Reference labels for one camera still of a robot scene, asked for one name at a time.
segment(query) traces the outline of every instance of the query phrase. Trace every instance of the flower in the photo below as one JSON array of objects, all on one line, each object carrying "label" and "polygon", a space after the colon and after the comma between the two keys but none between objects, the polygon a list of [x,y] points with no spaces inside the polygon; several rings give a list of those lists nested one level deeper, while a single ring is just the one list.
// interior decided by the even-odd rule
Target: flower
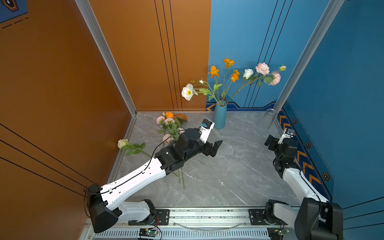
[{"label": "flower", "polygon": [[244,70],[243,78],[248,79],[253,74],[253,70],[250,68],[247,68]]},{"label": "flower", "polygon": [[256,72],[261,73],[262,75],[265,76],[265,75],[269,74],[269,67],[265,63],[259,63],[256,66]]},{"label": "flower", "polygon": [[239,75],[240,75],[240,73],[237,70],[234,70],[233,74],[232,74],[232,77],[231,77],[232,82],[235,82],[236,80],[239,80]]},{"label": "flower", "polygon": [[284,66],[284,64],[283,64],[281,67],[279,67],[279,70],[280,70],[280,72],[282,72],[282,71],[285,71],[286,68],[287,68],[287,66]]},{"label": "flower", "polygon": [[193,94],[197,95],[197,92],[193,89],[193,85],[190,83],[183,87],[183,90],[181,91],[181,95],[188,101],[191,100]]},{"label": "flower", "polygon": [[235,61],[231,61],[230,59],[225,58],[225,59],[223,60],[223,63],[225,63],[225,67],[226,67],[226,68],[230,68],[231,65],[235,64]]},{"label": "flower", "polygon": [[276,71],[273,72],[272,75],[273,75],[273,81],[268,85],[275,86],[276,84],[278,84],[280,82],[281,76],[280,76],[280,73],[278,73]]},{"label": "flower", "polygon": [[173,141],[173,137],[171,137],[170,134],[164,135],[163,142],[165,142],[165,144],[169,144],[171,141]]},{"label": "flower", "polygon": [[179,127],[179,128],[177,128],[178,130],[180,130],[180,134],[182,134],[182,133],[184,133],[185,132],[185,130],[184,130],[184,128],[182,128],[182,127]]},{"label": "flower", "polygon": [[215,75],[216,75],[216,76],[219,76],[219,75],[218,75],[219,72],[220,72],[219,69],[216,69],[215,66],[212,66],[212,67],[211,67],[211,71],[208,72],[208,73],[209,73],[209,74],[212,74],[212,75],[211,75],[211,78],[213,78]]},{"label": "flower", "polygon": [[166,118],[164,116],[160,116],[156,119],[156,124],[157,125],[160,125],[161,122],[164,122]]},{"label": "flower", "polygon": [[167,125],[169,122],[175,122],[173,118],[167,118],[164,120],[165,125]]},{"label": "flower", "polygon": [[171,113],[171,112],[167,112],[167,113],[166,113],[166,117],[167,117],[167,118],[174,118],[174,115],[173,115],[173,113]]},{"label": "flower", "polygon": [[129,145],[128,139],[120,139],[118,141],[118,148],[121,149],[122,147]]},{"label": "flower", "polygon": [[184,114],[176,114],[175,117],[178,119],[180,123],[188,121],[187,117]]}]

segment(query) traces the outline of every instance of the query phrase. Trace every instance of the pink peony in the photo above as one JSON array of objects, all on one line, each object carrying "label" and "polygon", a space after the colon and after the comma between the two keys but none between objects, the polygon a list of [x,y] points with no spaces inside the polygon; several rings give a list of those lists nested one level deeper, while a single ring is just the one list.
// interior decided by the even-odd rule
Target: pink peony
[{"label": "pink peony", "polygon": [[275,86],[280,82],[281,76],[280,76],[280,73],[278,72],[273,72],[272,75],[273,75],[273,81],[268,85]]},{"label": "pink peony", "polygon": [[172,142],[173,141],[173,137],[171,137],[170,136],[170,134],[166,134],[166,135],[164,135],[164,137],[163,137],[163,142],[165,143],[165,144],[169,144],[170,142]]},{"label": "pink peony", "polygon": [[269,74],[269,67],[265,63],[259,63],[256,66],[256,72],[261,73],[262,75],[265,76],[265,75]]},{"label": "pink peony", "polygon": [[169,122],[175,122],[175,120],[173,118],[167,118],[166,120],[164,120],[164,123],[167,125]]},{"label": "pink peony", "polygon": [[179,127],[178,130],[180,130],[180,132],[179,132],[180,134],[185,132],[184,128],[182,128],[182,127]]},{"label": "pink peony", "polygon": [[156,124],[160,125],[161,121],[164,121],[166,118],[164,116],[160,116],[156,119]]}]

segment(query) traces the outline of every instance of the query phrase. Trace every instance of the leaf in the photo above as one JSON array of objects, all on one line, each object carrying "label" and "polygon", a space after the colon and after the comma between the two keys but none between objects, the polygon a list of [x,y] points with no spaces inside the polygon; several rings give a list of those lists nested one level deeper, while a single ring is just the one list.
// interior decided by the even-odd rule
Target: leaf
[{"label": "leaf", "polygon": [[211,95],[213,95],[213,93],[211,93],[211,91],[209,91],[208,89],[206,89],[206,88],[199,88],[198,89],[202,94],[204,94],[204,95],[207,95],[207,94],[211,94]]},{"label": "leaf", "polygon": [[270,84],[272,81],[273,81],[273,78],[271,78],[271,77],[266,77],[266,78],[264,78],[264,82],[265,82],[266,84]]},{"label": "leaf", "polygon": [[175,124],[177,125],[177,127],[181,127],[181,123],[176,117],[174,118],[174,120],[175,120]]},{"label": "leaf", "polygon": [[131,149],[128,145],[125,145],[125,146],[123,146],[122,148],[121,148],[121,150],[129,150],[129,149]]},{"label": "leaf", "polygon": [[223,84],[221,83],[221,84],[215,84],[214,85],[214,91],[216,91],[219,87],[221,87]]},{"label": "leaf", "polygon": [[129,150],[125,155],[129,156],[133,153],[133,150]]}]

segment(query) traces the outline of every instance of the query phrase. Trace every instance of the teal ceramic vase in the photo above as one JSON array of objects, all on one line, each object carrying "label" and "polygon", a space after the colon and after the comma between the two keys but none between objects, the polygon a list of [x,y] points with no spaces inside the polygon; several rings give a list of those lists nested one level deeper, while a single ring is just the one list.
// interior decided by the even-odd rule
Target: teal ceramic vase
[{"label": "teal ceramic vase", "polygon": [[219,106],[219,104],[216,103],[215,111],[214,111],[214,119],[213,119],[213,122],[215,123],[214,128],[222,129],[223,127],[225,127],[226,117],[227,117],[227,104],[225,104],[225,106]]}]

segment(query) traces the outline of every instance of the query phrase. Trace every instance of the orange wall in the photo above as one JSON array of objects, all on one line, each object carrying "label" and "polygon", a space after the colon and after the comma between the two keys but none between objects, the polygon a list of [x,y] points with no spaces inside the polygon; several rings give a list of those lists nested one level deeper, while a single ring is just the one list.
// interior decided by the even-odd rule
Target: orange wall
[{"label": "orange wall", "polygon": [[138,111],[204,110],[181,89],[207,80],[210,0],[90,0]]},{"label": "orange wall", "polygon": [[[103,184],[131,118],[74,0],[28,1],[0,28],[0,123]],[[0,126],[0,139],[83,185],[91,182]],[[0,157],[83,187],[0,142]],[[83,197],[0,159],[0,239],[78,239]]]}]

